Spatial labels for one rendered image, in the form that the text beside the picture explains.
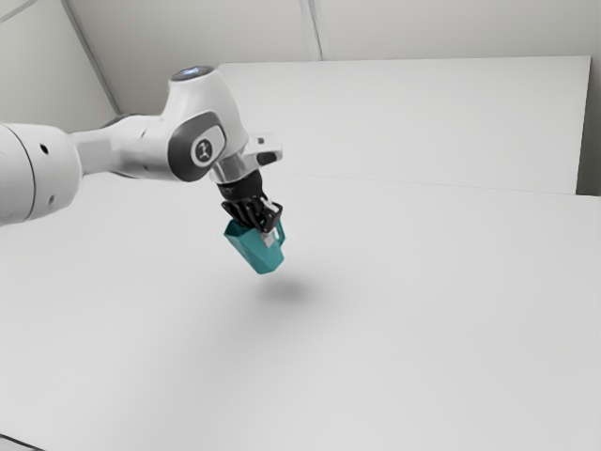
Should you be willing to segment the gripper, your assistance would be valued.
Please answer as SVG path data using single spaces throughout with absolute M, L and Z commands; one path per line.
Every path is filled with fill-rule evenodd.
M 218 183 L 217 188 L 224 200 L 223 209 L 240 225 L 258 229 L 262 242 L 270 248 L 275 243 L 284 207 L 270 200 L 259 200 L 267 198 L 260 171 L 236 181 Z

